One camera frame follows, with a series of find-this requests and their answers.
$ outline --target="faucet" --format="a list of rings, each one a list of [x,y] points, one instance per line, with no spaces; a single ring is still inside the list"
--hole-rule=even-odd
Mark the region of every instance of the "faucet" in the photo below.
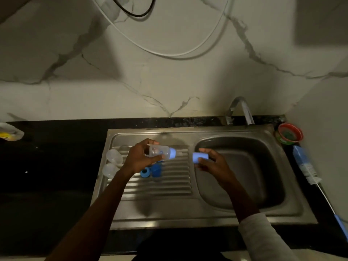
[[[233,124],[233,119],[231,118],[231,116],[232,116],[233,111],[235,110],[235,108],[236,108],[236,106],[238,105],[239,102],[241,103],[241,106],[243,108],[243,112],[244,112],[244,116],[245,116],[247,125],[254,125],[255,122],[254,122],[254,119],[253,119],[253,117],[252,117],[252,115],[250,113],[250,109],[249,109],[249,107],[248,107],[248,105],[246,103],[245,98],[242,97],[242,96],[236,97],[232,101],[229,109],[227,110],[226,115],[225,115],[225,119],[226,119],[227,125]]]

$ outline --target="stainless steel sink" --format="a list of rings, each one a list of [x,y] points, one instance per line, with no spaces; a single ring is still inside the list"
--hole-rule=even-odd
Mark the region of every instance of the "stainless steel sink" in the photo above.
[[[163,162],[160,178],[135,174],[130,179],[111,229],[237,225],[227,193],[192,163],[199,147],[224,155],[271,223],[317,223],[272,134],[272,125],[109,130],[92,203],[110,182],[101,172],[107,150],[115,148],[126,158],[131,146],[148,137],[182,155]]]

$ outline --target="white sleeve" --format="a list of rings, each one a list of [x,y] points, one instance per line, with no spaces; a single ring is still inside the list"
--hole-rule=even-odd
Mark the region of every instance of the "white sleeve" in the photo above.
[[[262,213],[241,221],[239,232],[253,261],[298,261]]]

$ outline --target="black countertop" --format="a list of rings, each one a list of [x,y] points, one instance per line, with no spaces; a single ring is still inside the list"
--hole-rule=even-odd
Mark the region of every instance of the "black countertop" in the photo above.
[[[284,121],[254,116],[256,124]],[[88,209],[108,129],[221,126],[217,117],[136,118],[12,122],[25,132],[16,142],[0,139],[0,255],[46,256]],[[244,117],[234,124],[244,125]],[[291,248],[348,257],[348,243],[320,191],[307,183],[284,148],[319,224],[275,225]],[[104,254],[136,253],[156,246],[190,250],[244,250],[237,227],[110,231]]]

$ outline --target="black cable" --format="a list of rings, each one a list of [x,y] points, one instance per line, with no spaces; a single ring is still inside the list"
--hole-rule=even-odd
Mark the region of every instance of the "black cable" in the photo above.
[[[154,7],[154,3],[155,3],[156,0],[152,0],[149,9],[147,9],[147,11],[146,11],[145,13],[142,13],[142,14],[140,14],[140,15],[139,15],[139,14],[134,14],[134,13],[129,12],[129,11],[127,11],[126,9],[124,9],[124,8],[122,7],[122,5],[118,2],[118,0],[113,0],[113,1],[114,1],[115,4],[117,4],[117,6],[118,6],[119,8],[121,8],[121,10],[124,11],[127,15],[133,16],[133,17],[144,17],[144,16],[146,16],[146,15],[152,10],[152,8]]]

